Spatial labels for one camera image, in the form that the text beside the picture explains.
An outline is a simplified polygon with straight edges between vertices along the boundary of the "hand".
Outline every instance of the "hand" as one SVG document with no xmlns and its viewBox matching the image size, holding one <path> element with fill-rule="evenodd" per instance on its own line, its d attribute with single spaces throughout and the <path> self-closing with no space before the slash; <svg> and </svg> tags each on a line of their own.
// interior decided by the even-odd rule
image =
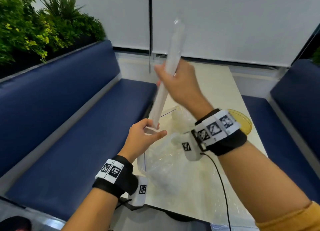
<svg viewBox="0 0 320 231">
<path fill-rule="evenodd" d="M 152 120 L 143 119 L 130 127 L 127 140 L 118 155 L 125 157 L 130 163 L 133 163 L 151 144 L 167 134 L 167 131 L 160 131 L 148 136 L 145 134 L 146 126 L 152 126 Z"/>
<path fill-rule="evenodd" d="M 154 70 L 173 100 L 189 110 L 197 120 L 214 109 L 202 95 L 195 68 L 186 61 L 180 60 L 174 76 L 166 73 L 165 63 L 155 66 Z"/>
</svg>

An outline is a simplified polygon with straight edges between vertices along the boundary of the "yellow petri dish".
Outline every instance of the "yellow petri dish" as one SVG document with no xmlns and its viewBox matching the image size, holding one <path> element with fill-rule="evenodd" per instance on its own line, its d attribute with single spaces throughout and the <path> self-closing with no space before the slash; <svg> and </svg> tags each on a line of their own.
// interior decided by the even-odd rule
<svg viewBox="0 0 320 231">
<path fill-rule="evenodd" d="M 241 125 L 240 130 L 244 134 L 249 135 L 249 133 L 252 130 L 251 120 L 248 117 L 246 117 L 244 114 L 242 114 L 239 111 L 236 111 L 234 109 L 228 109 L 228 111 L 234 117 L 234 119 L 240 123 L 240 125 Z"/>
</svg>

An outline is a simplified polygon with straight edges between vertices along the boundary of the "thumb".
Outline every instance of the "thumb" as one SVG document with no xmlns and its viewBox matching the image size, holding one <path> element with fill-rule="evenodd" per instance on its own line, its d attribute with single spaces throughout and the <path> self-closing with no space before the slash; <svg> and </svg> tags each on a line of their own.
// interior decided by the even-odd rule
<svg viewBox="0 0 320 231">
<path fill-rule="evenodd" d="M 168 134 L 167 131 L 160 131 L 154 135 L 148 136 L 148 138 L 150 140 L 150 144 L 153 144 L 154 142 L 160 140 L 161 138 L 164 138 L 167 134 Z"/>
<path fill-rule="evenodd" d="M 168 83 L 172 81 L 173 77 L 165 71 L 165 66 L 154 66 L 154 71 L 156 72 L 158 78 L 163 82 L 167 87 Z"/>
</svg>

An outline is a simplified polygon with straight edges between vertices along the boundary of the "bench backrest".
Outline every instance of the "bench backrest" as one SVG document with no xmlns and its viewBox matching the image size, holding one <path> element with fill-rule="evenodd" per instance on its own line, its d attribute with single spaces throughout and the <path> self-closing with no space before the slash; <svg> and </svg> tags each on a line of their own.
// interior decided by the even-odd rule
<svg viewBox="0 0 320 231">
<path fill-rule="evenodd" d="M 0 83 L 0 177 L 119 73 L 106 40 Z"/>
<path fill-rule="evenodd" d="M 320 159 L 320 67 L 309 60 L 296 61 L 271 95 Z"/>
</svg>

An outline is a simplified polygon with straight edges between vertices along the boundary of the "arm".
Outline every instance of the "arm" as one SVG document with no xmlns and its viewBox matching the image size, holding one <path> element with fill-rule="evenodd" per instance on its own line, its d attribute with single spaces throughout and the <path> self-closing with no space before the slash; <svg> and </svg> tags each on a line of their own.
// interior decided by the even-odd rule
<svg viewBox="0 0 320 231">
<path fill-rule="evenodd" d="M 214 109 L 200 91 L 194 67 L 187 62 L 180 61 L 174 77 L 164 71 L 164 65 L 156 66 L 155 71 L 172 98 L 197 120 Z M 234 191 L 257 222 L 311 204 L 302 190 L 249 142 L 218 158 Z"/>
<path fill-rule="evenodd" d="M 167 132 L 161 131 L 147 136 L 146 126 L 152 125 L 152 120 L 144 119 L 134 124 L 118 155 L 125 157 L 130 163 L 144 153 L 151 144 L 163 138 Z M 106 231 L 111 222 L 118 198 L 101 189 L 93 188 L 72 217 L 64 225 L 62 231 Z"/>
</svg>

